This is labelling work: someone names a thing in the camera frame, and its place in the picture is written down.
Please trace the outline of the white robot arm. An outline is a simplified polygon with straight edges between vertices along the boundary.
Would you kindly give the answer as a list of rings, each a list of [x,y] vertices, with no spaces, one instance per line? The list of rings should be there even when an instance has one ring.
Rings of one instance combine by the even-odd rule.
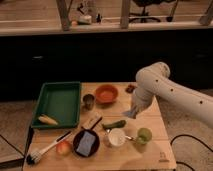
[[[177,84],[169,79],[170,68],[156,62],[136,73],[137,87],[133,90],[130,117],[146,110],[155,95],[177,105],[213,129],[213,97]]]

